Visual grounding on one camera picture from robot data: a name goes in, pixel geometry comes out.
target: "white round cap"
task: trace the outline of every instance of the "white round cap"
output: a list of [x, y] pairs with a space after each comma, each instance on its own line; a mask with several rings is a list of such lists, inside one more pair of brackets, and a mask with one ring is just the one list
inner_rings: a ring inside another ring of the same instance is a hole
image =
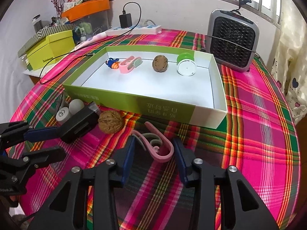
[[65, 123], [68, 119], [70, 119], [70, 117], [71, 114], [67, 107], [59, 109], [58, 113], [56, 114], [56, 120], [61, 124]]
[[71, 114], [76, 114], [78, 111], [84, 108], [84, 103], [80, 99], [74, 99], [72, 102], [69, 104], [69, 112]]
[[191, 76], [196, 72], [196, 64], [192, 60], [185, 59], [178, 63], [177, 70], [183, 76]]

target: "wall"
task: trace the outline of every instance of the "wall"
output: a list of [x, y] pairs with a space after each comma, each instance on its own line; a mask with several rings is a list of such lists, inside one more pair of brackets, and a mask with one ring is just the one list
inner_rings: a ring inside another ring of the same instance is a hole
[[0, 123], [10, 121], [33, 87], [17, 52], [35, 34], [31, 19], [38, 14], [51, 22], [56, 11], [50, 0], [14, 0], [0, 21]]
[[[134, 1], [141, 5], [142, 18], [151, 19], [163, 28], [186, 30], [200, 34], [207, 34], [210, 14], [215, 9], [232, 10], [237, 6], [221, 0], [113, 0], [109, 19], [112, 26], [119, 26], [119, 15], [125, 3]], [[136, 23], [139, 19], [139, 7], [129, 4], [125, 7], [131, 13]], [[242, 15], [254, 21], [260, 31], [257, 52], [265, 64], [268, 63], [274, 43], [276, 31], [280, 31], [270, 22], [260, 16], [241, 9]]]

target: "orange lid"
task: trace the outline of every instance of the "orange lid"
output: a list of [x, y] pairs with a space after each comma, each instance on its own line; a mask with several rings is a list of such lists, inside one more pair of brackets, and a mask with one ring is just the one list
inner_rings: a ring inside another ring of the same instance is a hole
[[83, 2], [62, 13], [62, 17], [67, 17], [70, 22], [81, 19], [85, 16], [110, 9], [109, 0], [92, 0]]

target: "black fan grille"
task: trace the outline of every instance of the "black fan grille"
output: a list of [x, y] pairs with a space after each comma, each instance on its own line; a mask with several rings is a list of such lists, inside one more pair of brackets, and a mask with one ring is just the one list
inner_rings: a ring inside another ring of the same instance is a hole
[[[239, 22], [228, 18], [218, 17], [214, 22], [212, 36], [234, 42], [252, 50], [256, 38], [255, 31]], [[227, 41], [211, 39], [210, 53], [215, 58], [226, 61], [238, 67], [246, 67], [252, 52]]]

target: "curtain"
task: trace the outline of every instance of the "curtain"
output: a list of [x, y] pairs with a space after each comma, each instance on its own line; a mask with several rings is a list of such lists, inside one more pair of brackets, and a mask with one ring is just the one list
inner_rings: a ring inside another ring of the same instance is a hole
[[281, 0], [281, 36], [272, 75], [297, 124], [307, 114], [307, 24], [292, 0]]

